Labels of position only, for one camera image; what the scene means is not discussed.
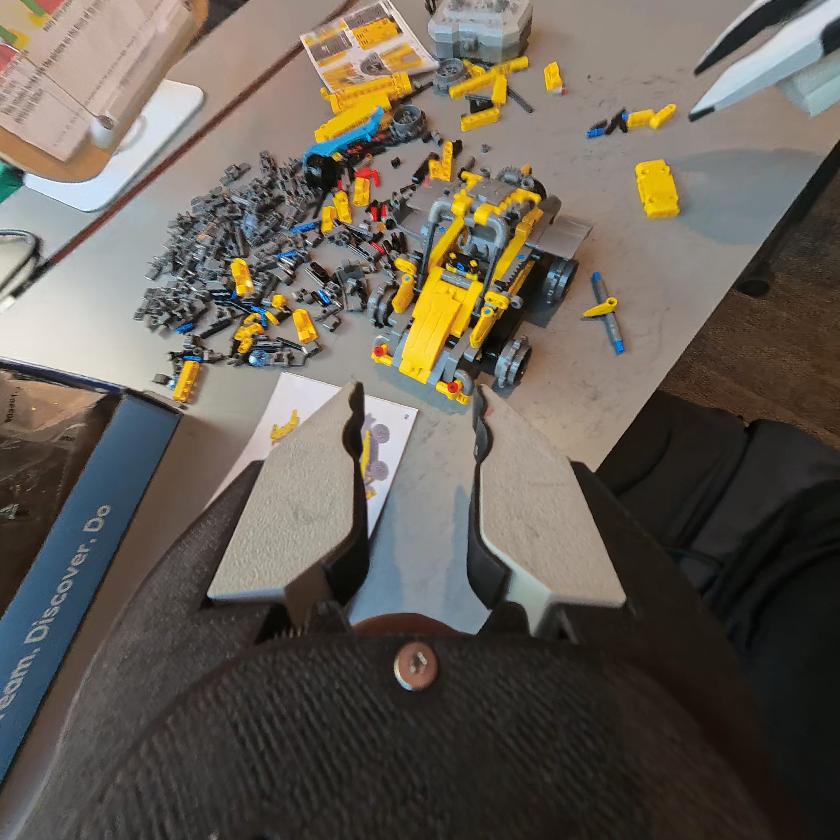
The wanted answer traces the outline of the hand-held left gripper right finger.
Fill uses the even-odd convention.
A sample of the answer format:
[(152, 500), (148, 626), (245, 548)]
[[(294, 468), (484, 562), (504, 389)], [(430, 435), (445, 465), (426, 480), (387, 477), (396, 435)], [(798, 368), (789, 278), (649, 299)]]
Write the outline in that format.
[(534, 637), (556, 606), (627, 600), (569, 459), (487, 385), (473, 399), (467, 576), (486, 609), (511, 603)]

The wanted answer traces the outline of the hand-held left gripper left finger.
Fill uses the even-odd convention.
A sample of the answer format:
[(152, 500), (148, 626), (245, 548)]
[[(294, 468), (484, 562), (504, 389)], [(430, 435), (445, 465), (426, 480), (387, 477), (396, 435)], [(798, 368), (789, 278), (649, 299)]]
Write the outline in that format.
[(361, 476), (364, 388), (352, 381), (262, 462), (207, 596), (348, 604), (370, 569)]

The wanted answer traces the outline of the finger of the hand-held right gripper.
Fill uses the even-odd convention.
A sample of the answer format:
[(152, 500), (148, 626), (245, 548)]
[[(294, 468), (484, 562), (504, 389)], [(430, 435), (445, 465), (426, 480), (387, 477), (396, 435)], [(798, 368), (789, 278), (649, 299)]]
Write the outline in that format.
[(689, 112), (690, 122), (771, 88), (838, 50), (836, 9), (747, 9), (708, 48), (694, 74), (715, 66), (774, 26), (778, 31), (769, 40), (719, 76)]
[(798, 14), (811, 1), (754, 1), (717, 38), (700, 59), (695, 74), (730, 56), (766, 28), (776, 26)]

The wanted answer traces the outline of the white instruction booklet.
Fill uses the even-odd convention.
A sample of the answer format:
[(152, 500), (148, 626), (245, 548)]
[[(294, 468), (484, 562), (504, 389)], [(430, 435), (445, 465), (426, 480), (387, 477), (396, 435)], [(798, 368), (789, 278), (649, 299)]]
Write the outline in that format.
[[(264, 459), (273, 447), (299, 429), (339, 390), (336, 385), (302, 375), (281, 374), (255, 432), (219, 489), (223, 489), (248, 464)], [(415, 408), (370, 395), (364, 398), (360, 464), (369, 535), (372, 535), (382, 514), (416, 418)]]

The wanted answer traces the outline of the yellow rectangular brick panel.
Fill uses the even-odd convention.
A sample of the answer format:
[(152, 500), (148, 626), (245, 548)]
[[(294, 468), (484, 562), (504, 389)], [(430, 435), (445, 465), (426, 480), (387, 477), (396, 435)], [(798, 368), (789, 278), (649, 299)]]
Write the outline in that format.
[(648, 219), (664, 219), (680, 214), (676, 182), (665, 160), (637, 164), (635, 176), (639, 198)]

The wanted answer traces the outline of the grey axle blue tips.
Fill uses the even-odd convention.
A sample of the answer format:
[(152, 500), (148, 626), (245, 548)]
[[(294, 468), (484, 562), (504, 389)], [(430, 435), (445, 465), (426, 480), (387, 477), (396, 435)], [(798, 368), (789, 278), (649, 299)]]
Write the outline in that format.
[(608, 293), (604, 279), (599, 271), (593, 272), (591, 286), (595, 297), (595, 307), (589, 315), (585, 314), (585, 316), (603, 321), (614, 353), (621, 355), (625, 352), (625, 344), (616, 316), (617, 299), (611, 297)]

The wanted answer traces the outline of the blue cardboard box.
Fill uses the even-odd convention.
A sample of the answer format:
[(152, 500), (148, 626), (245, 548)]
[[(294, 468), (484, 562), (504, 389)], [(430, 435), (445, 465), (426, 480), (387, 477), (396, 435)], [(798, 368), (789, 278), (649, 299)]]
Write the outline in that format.
[(1, 612), (1, 779), (16, 760), (168, 448), (181, 414), (122, 385), (2, 359), (43, 382), (118, 397), (31, 569)]

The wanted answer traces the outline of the yellow grey brick vehicle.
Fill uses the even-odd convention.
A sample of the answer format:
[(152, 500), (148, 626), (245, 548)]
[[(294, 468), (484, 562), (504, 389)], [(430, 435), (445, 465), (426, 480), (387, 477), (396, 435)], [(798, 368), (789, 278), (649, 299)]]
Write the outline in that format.
[(369, 299), (373, 362), (462, 405), (481, 373), (516, 387), (532, 355), (526, 312), (562, 302), (593, 229), (561, 208), (530, 171), (510, 166), (418, 187), (395, 215), (416, 247)]

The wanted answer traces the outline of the clear plastic bag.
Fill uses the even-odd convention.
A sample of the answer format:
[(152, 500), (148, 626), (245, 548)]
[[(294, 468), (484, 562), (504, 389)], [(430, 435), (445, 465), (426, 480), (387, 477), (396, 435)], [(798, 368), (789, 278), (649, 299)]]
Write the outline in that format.
[(1, 612), (109, 425), (117, 396), (1, 372)]

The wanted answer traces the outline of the pile of small brick parts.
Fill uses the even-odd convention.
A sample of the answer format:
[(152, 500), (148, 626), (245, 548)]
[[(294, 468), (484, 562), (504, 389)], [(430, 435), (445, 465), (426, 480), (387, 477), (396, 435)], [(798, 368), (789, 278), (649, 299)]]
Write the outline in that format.
[(353, 199), (376, 173), (350, 166), (356, 149), (332, 157), (341, 179), (321, 193), (306, 183), (301, 159), (280, 163), (264, 150), (253, 178), (245, 181), (249, 164), (230, 165), (168, 224), (133, 319), (177, 342), (171, 371), (153, 378), (175, 407), (195, 402), (210, 365), (305, 366), (344, 313), (367, 312), (372, 276), (393, 273), (407, 249), (396, 214), (417, 184), (363, 199), (353, 218)]

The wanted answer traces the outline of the grey brick battery hub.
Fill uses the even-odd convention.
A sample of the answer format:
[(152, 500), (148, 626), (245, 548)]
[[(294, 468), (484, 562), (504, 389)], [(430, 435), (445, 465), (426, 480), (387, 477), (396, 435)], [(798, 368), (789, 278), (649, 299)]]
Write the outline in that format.
[(496, 65), (520, 57), (532, 31), (531, 1), (427, 2), (435, 56)]

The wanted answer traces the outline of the black brick wheel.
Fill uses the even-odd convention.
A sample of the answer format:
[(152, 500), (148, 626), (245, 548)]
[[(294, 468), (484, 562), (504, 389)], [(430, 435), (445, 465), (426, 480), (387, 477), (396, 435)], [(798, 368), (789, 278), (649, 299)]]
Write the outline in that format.
[(341, 161), (331, 155), (309, 154), (303, 162), (306, 183), (316, 191), (330, 193), (340, 182), (343, 172)]

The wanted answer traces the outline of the yellow black sticker sheet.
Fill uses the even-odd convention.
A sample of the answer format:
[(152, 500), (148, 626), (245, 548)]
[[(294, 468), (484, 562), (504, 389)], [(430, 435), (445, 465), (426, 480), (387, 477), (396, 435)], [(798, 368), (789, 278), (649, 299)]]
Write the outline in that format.
[(403, 16), (379, 1), (336, 17), (300, 41), (330, 93), (399, 73), (420, 75), (438, 68)]

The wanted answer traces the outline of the printed instruction sheet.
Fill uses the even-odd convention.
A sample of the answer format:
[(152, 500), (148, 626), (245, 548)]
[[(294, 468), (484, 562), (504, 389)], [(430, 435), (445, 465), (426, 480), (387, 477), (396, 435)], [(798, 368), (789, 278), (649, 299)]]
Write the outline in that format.
[(194, 24), (189, 2), (2, 2), (2, 129), (62, 164), (105, 148)]

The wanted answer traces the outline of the large yellow brick frame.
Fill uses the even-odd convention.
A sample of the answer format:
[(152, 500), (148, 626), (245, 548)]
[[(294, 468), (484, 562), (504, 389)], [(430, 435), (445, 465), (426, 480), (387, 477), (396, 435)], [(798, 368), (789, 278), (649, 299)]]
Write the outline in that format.
[(400, 72), (357, 85), (347, 85), (336, 92), (330, 92), (326, 87), (322, 87), (320, 92), (322, 98), (329, 102), (334, 114), (362, 106), (370, 106), (373, 110), (382, 108), (389, 111), (395, 103), (411, 96), (414, 93), (414, 86), (407, 73)]

